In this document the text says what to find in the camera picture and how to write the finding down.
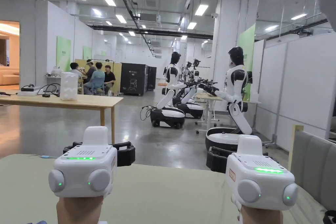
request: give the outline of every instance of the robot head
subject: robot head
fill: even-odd
[[[180,60],[181,55],[178,52],[173,52],[171,54],[170,64],[176,65]]]
[[[229,64],[230,68],[238,65],[244,65],[244,53],[240,46],[232,48],[228,54],[230,55],[231,62]]]

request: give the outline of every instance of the green panel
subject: green panel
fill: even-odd
[[[237,45],[244,51],[244,66],[246,71],[252,71],[253,49],[254,49],[255,24],[240,34]],[[249,101],[251,95],[251,85],[244,88],[243,101]]]
[[[62,71],[70,71],[71,63],[71,40],[57,36],[56,43],[56,66]]]
[[[91,59],[92,57],[92,47],[83,46],[83,59]]]

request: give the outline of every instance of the person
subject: person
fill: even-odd
[[[84,76],[84,74],[83,74],[82,71],[77,70],[78,67],[79,67],[79,66],[78,66],[78,63],[77,63],[77,62],[72,62],[72,63],[70,63],[70,68],[71,68],[70,72],[71,72],[71,73],[78,74],[79,79],[82,79],[82,77]]]
[[[92,76],[90,77],[89,82],[85,83],[83,85],[84,88],[84,94],[85,95],[92,95],[92,90],[90,90],[90,88],[92,88],[92,80],[96,79],[96,78],[102,78],[105,79],[105,73],[101,70],[102,68],[102,64],[101,62],[97,62],[96,63],[96,68],[97,70],[95,70],[92,74]]]
[[[86,65],[88,65],[90,69],[87,72],[85,71],[83,72],[83,74],[87,76],[87,79],[84,80],[84,84],[88,83],[91,80],[92,74],[96,71],[96,68],[94,67],[94,62],[92,59],[88,59],[86,61]]]
[[[111,72],[111,66],[106,65],[105,66],[105,95],[109,93],[109,89],[113,87],[114,82],[116,81],[116,77],[113,72]]]

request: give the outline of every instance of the humanoid robot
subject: humanoid robot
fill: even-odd
[[[242,101],[242,89],[247,83],[252,82],[252,73],[244,68],[244,56],[241,47],[232,48],[230,55],[230,69],[226,72],[224,92],[217,88],[206,90],[213,95],[226,100],[227,110],[238,128],[211,128],[206,134],[206,148],[216,146],[221,149],[236,151],[239,134],[251,135],[252,128],[244,117],[247,111],[247,103]]]
[[[156,108],[149,108],[151,110],[151,122],[154,127],[174,127],[181,128],[184,124],[185,114],[182,110],[174,108],[173,106],[167,106],[173,96],[176,94],[176,90],[185,88],[186,85],[179,83],[179,68],[177,64],[181,55],[178,52],[173,52],[171,55],[171,61],[169,66],[165,69],[167,77],[167,86],[162,89],[162,94],[165,95],[156,105]]]

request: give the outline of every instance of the hand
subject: hand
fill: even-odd
[[[58,224],[97,224],[103,196],[59,198],[56,205]]]
[[[283,224],[281,211],[241,207],[243,224]]]

